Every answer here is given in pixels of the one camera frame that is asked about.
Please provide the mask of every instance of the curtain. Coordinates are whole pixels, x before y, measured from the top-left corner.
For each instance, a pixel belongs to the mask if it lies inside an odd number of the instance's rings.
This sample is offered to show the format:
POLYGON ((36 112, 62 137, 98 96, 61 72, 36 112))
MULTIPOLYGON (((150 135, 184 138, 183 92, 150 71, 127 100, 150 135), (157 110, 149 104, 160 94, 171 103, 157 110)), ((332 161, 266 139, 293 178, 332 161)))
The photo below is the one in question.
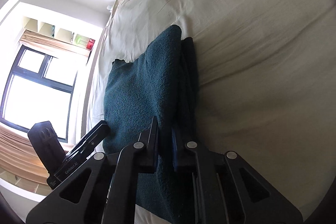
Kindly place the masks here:
POLYGON ((84 64, 87 62, 90 54, 90 51, 85 48, 65 43, 28 30, 25 30, 23 33, 20 43, 36 51, 49 54, 56 58, 79 61, 84 64))
MULTIPOLYGON (((62 144, 62 146, 66 152, 73 147, 72 144, 62 144)), ((2 123, 0 123, 0 166, 25 179, 47 184, 48 171, 29 139, 16 134, 2 123)))

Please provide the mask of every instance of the tiled floor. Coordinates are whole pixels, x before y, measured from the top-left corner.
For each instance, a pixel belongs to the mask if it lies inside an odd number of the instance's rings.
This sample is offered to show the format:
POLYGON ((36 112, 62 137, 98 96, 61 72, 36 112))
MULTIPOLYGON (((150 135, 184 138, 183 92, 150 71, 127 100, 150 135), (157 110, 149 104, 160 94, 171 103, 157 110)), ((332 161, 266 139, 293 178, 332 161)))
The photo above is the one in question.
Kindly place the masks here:
POLYGON ((40 184, 28 179, 21 178, 17 175, 14 175, 5 169, 0 167, 0 178, 3 180, 21 188, 27 191, 30 191, 32 193, 36 193, 39 195, 47 196, 49 195, 52 190, 48 185, 40 184))

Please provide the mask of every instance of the wrinkled sheet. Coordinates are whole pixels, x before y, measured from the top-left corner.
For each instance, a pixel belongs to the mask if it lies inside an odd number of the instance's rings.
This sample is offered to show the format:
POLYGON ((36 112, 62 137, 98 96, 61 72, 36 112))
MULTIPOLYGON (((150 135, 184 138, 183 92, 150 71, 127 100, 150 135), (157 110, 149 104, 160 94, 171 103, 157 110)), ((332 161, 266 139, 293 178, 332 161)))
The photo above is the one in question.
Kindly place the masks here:
MULTIPOLYGON (((307 218, 336 174, 335 4, 124 0, 100 50, 88 129, 104 117, 113 60, 135 60, 177 24, 196 47, 200 139, 215 152, 238 152, 307 218)), ((152 217, 137 210, 139 223, 152 217)))

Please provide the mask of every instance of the wall shelf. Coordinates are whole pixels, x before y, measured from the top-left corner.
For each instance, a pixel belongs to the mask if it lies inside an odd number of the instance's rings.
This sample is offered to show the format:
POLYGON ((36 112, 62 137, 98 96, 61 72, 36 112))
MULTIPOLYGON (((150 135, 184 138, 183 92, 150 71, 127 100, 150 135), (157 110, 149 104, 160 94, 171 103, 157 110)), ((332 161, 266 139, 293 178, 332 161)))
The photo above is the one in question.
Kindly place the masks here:
POLYGON ((47 37, 52 37, 65 43, 73 44, 75 46, 85 48, 90 38, 74 33, 70 30, 60 28, 47 22, 42 22, 29 17, 22 19, 23 29, 32 32, 40 33, 47 37))

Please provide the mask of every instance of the folded towel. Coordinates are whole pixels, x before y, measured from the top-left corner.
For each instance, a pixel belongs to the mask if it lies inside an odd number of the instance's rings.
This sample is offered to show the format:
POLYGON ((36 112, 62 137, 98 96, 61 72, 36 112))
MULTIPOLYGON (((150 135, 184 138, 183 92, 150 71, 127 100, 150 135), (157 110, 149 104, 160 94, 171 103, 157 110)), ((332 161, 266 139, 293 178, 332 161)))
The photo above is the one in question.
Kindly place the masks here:
POLYGON ((159 124, 159 160, 155 174, 139 174, 136 203, 171 223, 194 223, 190 174, 172 165, 171 127, 195 135, 194 109, 198 91, 192 38, 181 41, 181 29, 163 31, 134 63, 116 60, 108 79, 104 116, 110 127, 103 147, 107 154, 136 142, 152 117, 159 124))

